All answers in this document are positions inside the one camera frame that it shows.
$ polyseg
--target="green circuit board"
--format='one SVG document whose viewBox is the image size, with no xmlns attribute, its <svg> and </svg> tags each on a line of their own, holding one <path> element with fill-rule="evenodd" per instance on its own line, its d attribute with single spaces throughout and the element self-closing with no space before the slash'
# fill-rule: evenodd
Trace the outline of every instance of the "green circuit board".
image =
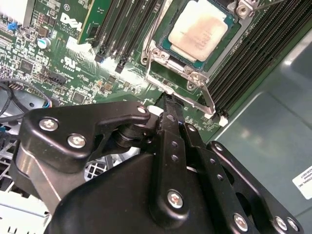
<svg viewBox="0 0 312 234">
<path fill-rule="evenodd" d="M 150 29 L 153 18 L 146 21 L 139 47 L 133 54 L 132 60 L 119 74 L 115 72 L 117 62 L 114 59 L 107 58 L 103 63 L 98 63 L 94 60 L 97 48 L 82 43 L 88 41 L 90 30 L 103 20 L 108 11 L 109 3 L 95 14 L 95 8 L 91 6 L 99 2 L 98 0 L 37 0 L 31 26 L 16 31 L 7 29 L 7 19 L 0 19 L 1 73 L 31 82 L 50 95 L 58 105 L 127 100 L 139 101 L 146 106 L 153 105 L 163 90 L 144 80 L 146 68 L 140 63 L 143 39 Z M 248 35 L 248 31 L 265 13 L 265 11 L 256 13 L 253 23 L 242 37 Z M 100 14 L 102 18 L 95 18 L 94 14 Z M 169 20 L 170 14 L 166 14 L 155 35 L 155 40 L 160 38 L 159 33 Z M 237 31 L 239 28 L 238 24 L 233 25 L 234 30 Z M 51 45 L 48 49 L 42 50 L 38 47 L 37 40 L 38 35 L 45 33 Z M 222 43 L 212 60 L 206 64 L 207 70 L 221 54 L 228 41 Z M 63 85 L 49 82 L 43 70 L 62 75 L 66 78 L 66 82 Z M 151 75 L 185 97 L 198 100 L 201 96 L 198 89 L 188 91 L 185 79 L 159 64 L 152 65 Z M 217 123 L 205 118 L 201 111 L 187 104 L 184 108 L 184 116 L 187 122 L 199 130 L 204 141 L 208 141 L 219 129 Z"/>
</svg>

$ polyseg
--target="black bracket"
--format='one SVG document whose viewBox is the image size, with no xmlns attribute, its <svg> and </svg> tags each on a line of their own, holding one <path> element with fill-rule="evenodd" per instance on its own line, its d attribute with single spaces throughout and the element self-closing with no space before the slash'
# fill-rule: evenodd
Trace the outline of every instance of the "black bracket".
<svg viewBox="0 0 312 234">
<path fill-rule="evenodd" d="M 179 101 L 163 94 L 156 105 L 163 109 L 159 117 L 136 102 L 40 109 L 25 116 L 10 173 L 17 186 L 31 187 L 55 211 L 50 234 L 79 234 L 89 227 L 88 233 L 97 234 L 103 225 L 108 233 L 304 233 L 222 144 L 204 144 L 185 123 Z M 43 120 L 52 121 L 53 129 L 42 126 Z M 73 145 L 73 135 L 83 145 Z M 141 154 L 84 183 L 90 159 L 133 146 Z M 126 221 L 117 227 L 120 220 Z"/>
</svg>

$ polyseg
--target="screw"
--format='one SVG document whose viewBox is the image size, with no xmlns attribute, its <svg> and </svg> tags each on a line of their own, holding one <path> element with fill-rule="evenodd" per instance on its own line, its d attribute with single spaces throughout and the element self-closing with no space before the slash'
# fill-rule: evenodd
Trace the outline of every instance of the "screw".
<svg viewBox="0 0 312 234">
<path fill-rule="evenodd" d="M 189 125 L 188 128 L 189 128 L 192 132 L 196 132 L 196 128 L 193 127 L 192 125 Z"/>
<path fill-rule="evenodd" d="M 193 77 L 194 80 L 198 80 L 198 75 L 197 74 L 192 75 L 192 77 Z"/>
<path fill-rule="evenodd" d="M 214 144 L 214 145 L 215 145 L 215 147 L 216 147 L 217 150 L 223 151 L 222 147 L 221 147 L 218 143 L 216 143 L 216 144 Z"/>
<path fill-rule="evenodd" d="M 187 90 L 188 91 L 193 91 L 195 89 L 195 85 L 191 82 L 187 82 Z"/>
<path fill-rule="evenodd" d="M 137 108 L 137 110 L 139 111 L 139 112 L 141 112 L 142 114 L 145 114 L 146 113 L 146 110 L 143 108 L 143 107 L 138 107 Z"/>
<path fill-rule="evenodd" d="M 172 122 L 176 120 L 175 117 L 173 117 L 172 115 L 167 115 L 167 118 Z"/>
<path fill-rule="evenodd" d="M 174 208 L 180 209 L 183 206 L 183 200 L 181 195 L 175 191 L 169 191 L 167 199 Z"/>
<path fill-rule="evenodd" d="M 298 226 L 296 225 L 296 223 L 291 219 L 291 218 L 287 218 L 287 221 L 289 223 L 289 225 L 297 232 L 299 231 Z"/>
<path fill-rule="evenodd" d="M 171 155 L 171 160 L 172 160 L 173 162 L 178 162 L 178 161 L 179 161 L 179 158 L 178 158 L 178 156 L 176 156 L 176 155 Z"/>
<path fill-rule="evenodd" d="M 239 16 L 245 16 L 245 15 L 247 15 L 248 11 L 247 11 L 247 8 L 245 6 L 240 6 L 237 9 L 237 13 Z"/>
<path fill-rule="evenodd" d="M 278 224 L 278 226 L 283 229 L 284 231 L 287 231 L 287 226 L 286 226 L 286 223 L 284 222 L 283 219 L 281 219 L 280 217 L 276 216 L 275 217 L 275 220 Z"/>
<path fill-rule="evenodd" d="M 240 230 L 242 230 L 243 232 L 248 231 L 248 225 L 245 219 L 240 214 L 234 214 L 233 219 Z"/>
<path fill-rule="evenodd" d="M 154 49 L 154 50 L 152 51 L 152 54 L 158 57 L 159 54 L 160 54 L 160 51 L 159 51 L 158 49 Z"/>
<path fill-rule="evenodd" d="M 74 134 L 68 137 L 67 139 L 68 144 L 76 149 L 81 149 L 86 145 L 86 140 L 82 135 Z"/>
<path fill-rule="evenodd" d="M 55 131 L 59 127 L 59 125 L 55 120 L 45 118 L 39 122 L 39 127 L 43 130 L 52 132 Z"/>
</svg>

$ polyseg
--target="sticker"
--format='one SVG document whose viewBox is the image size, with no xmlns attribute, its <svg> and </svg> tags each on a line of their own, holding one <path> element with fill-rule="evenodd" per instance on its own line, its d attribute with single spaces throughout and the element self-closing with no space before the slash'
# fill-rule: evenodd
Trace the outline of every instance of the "sticker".
<svg viewBox="0 0 312 234">
<path fill-rule="evenodd" d="M 312 166 L 292 180 L 306 200 L 312 198 Z"/>
</svg>

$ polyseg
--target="capacitor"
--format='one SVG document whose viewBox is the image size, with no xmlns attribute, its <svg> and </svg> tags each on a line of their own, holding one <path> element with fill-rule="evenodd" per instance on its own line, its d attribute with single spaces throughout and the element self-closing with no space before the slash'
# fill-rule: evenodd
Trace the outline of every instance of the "capacitor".
<svg viewBox="0 0 312 234">
<path fill-rule="evenodd" d="M 40 49 L 45 50 L 51 46 L 51 41 L 48 38 L 41 38 L 38 40 L 37 45 Z"/>
</svg>

